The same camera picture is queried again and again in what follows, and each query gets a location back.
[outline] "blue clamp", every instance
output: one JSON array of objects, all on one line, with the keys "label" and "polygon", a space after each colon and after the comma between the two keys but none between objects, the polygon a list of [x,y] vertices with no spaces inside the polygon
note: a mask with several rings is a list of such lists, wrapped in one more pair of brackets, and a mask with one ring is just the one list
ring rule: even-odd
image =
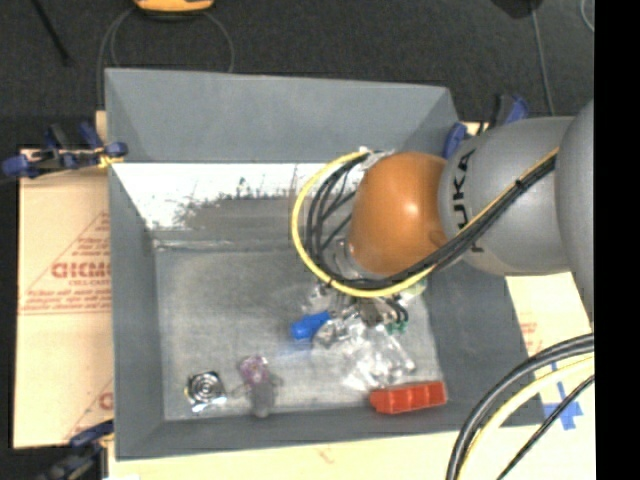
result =
[{"label": "blue clamp", "polygon": [[504,117],[502,124],[514,123],[529,116],[529,105],[520,96],[511,96],[511,108]]},{"label": "blue clamp", "polygon": [[447,159],[451,158],[466,136],[467,127],[460,122],[455,123],[447,133],[442,156]]},{"label": "blue clamp", "polygon": [[76,434],[69,441],[69,446],[71,448],[81,448],[83,446],[87,446],[98,439],[108,436],[109,434],[113,434],[114,425],[113,420],[108,420],[103,423],[98,423],[97,425],[88,428]]},{"label": "blue clamp", "polygon": [[89,471],[104,454],[104,448],[98,439],[112,434],[113,420],[99,423],[72,437],[69,445],[78,450],[56,462],[45,473],[40,473],[35,480],[76,480]]},{"label": "blue clamp", "polygon": [[291,337],[298,341],[311,339],[330,318],[328,311],[305,315],[289,327]]},{"label": "blue clamp", "polygon": [[31,155],[15,155],[2,162],[5,176],[37,178],[43,174],[98,165],[103,159],[124,157],[129,149],[124,142],[104,145],[97,131],[88,122],[79,125],[84,141],[78,148],[69,141],[58,124],[52,124],[44,134],[44,147]]}]

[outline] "cardboard sheet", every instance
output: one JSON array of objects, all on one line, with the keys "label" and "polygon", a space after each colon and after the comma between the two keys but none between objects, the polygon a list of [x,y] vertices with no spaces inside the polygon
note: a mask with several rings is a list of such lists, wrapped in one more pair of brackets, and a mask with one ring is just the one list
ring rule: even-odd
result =
[{"label": "cardboard sheet", "polygon": [[13,445],[113,416],[107,171],[21,180]]}]

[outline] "clamp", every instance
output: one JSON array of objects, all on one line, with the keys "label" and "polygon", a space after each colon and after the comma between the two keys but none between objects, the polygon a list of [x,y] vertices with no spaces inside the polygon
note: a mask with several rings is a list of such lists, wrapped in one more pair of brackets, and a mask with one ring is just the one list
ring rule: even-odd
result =
[{"label": "clamp", "polygon": [[106,166],[123,158],[129,148],[124,142],[104,144],[95,128],[87,121],[80,123],[81,147],[74,145],[59,124],[52,124],[44,134],[44,147],[27,154],[15,155],[2,162],[6,176],[37,178],[43,174],[75,170],[93,165]]}]

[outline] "black floor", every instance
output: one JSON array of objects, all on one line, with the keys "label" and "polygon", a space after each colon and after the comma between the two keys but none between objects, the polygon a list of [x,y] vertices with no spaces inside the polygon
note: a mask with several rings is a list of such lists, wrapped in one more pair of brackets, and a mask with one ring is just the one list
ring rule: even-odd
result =
[{"label": "black floor", "polygon": [[[39,144],[51,122],[94,115],[101,43],[132,5],[40,1],[74,65],[62,65],[30,0],[0,0],[0,160]],[[213,10],[234,72],[445,86],[463,120],[487,117],[497,93],[519,94],[532,116],[577,113],[594,97],[594,13],[595,0],[219,0]],[[114,50],[121,65],[226,71],[231,60],[204,18],[132,14]],[[0,185],[0,478],[28,479],[65,450],[10,450],[16,204],[15,185]]]}]

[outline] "red block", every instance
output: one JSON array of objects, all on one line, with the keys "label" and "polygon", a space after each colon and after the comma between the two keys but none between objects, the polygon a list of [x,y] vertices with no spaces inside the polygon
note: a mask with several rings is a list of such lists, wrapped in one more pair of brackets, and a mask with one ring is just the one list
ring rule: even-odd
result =
[{"label": "red block", "polygon": [[383,414],[398,414],[447,403],[444,382],[402,384],[372,391],[369,402]]}]

